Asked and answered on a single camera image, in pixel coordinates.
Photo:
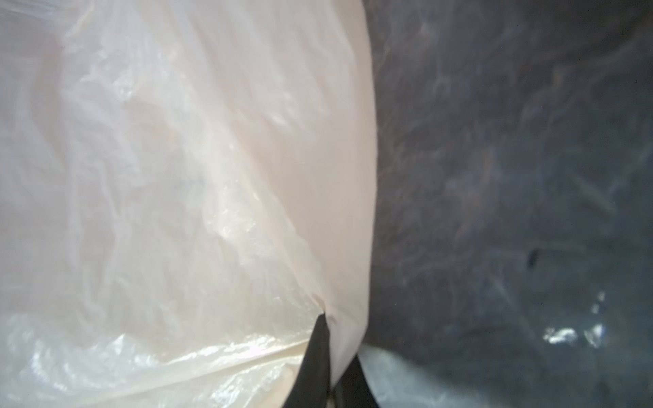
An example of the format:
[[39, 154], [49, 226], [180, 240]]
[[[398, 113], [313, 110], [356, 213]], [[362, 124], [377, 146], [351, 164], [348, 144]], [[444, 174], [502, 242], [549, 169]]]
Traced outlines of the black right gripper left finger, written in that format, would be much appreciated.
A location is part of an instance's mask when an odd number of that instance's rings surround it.
[[326, 316], [317, 317], [294, 385], [283, 408], [326, 408], [331, 392], [330, 331]]

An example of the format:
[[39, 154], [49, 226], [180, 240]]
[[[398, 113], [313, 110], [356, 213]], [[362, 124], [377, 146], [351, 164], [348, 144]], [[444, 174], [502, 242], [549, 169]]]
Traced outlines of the cream plastic bag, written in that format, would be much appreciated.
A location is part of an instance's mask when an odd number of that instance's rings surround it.
[[1, 404], [280, 407], [367, 329], [360, 1], [1, 4]]

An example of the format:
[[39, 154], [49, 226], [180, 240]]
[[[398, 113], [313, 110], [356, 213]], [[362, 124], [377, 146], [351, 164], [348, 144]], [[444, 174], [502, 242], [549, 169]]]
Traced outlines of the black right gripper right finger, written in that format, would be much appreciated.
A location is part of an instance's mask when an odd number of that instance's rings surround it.
[[379, 408], [356, 355], [333, 388], [336, 408]]

